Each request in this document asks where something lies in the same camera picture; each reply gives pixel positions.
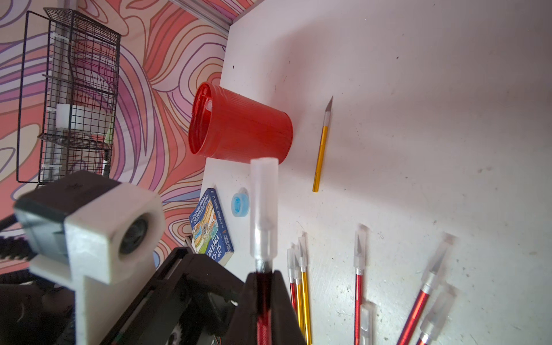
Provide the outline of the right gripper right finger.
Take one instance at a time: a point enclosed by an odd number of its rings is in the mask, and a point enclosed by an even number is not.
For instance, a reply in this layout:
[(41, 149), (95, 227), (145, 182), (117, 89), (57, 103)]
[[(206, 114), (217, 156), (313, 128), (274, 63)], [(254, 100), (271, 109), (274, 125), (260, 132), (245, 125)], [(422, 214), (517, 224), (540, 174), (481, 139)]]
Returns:
[(272, 276), (270, 313), (272, 344), (306, 345), (283, 275), (278, 270), (274, 271)]

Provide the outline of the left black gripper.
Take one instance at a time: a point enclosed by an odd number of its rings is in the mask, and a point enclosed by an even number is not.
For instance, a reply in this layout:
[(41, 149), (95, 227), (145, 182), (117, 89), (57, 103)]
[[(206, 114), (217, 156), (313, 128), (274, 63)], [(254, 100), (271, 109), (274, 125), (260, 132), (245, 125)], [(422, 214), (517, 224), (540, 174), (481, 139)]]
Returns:
[(228, 332), (243, 287), (207, 255), (178, 247), (102, 344), (211, 344)]

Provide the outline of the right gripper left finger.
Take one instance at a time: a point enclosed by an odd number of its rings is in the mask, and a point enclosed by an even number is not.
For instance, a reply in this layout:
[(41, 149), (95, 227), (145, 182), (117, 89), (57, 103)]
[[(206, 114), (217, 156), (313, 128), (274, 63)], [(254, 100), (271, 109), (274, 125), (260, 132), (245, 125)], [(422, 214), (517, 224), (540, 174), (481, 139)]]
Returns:
[(257, 273), (250, 273), (222, 344), (257, 345), (257, 292)]

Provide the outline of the clear protective cap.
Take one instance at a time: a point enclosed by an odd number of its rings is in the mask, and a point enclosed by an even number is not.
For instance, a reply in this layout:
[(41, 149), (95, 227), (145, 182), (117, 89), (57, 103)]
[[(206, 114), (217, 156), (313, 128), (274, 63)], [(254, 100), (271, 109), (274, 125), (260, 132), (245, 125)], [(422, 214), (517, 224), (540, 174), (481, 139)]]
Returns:
[(365, 302), (360, 308), (359, 344), (373, 345), (375, 338), (375, 304)]

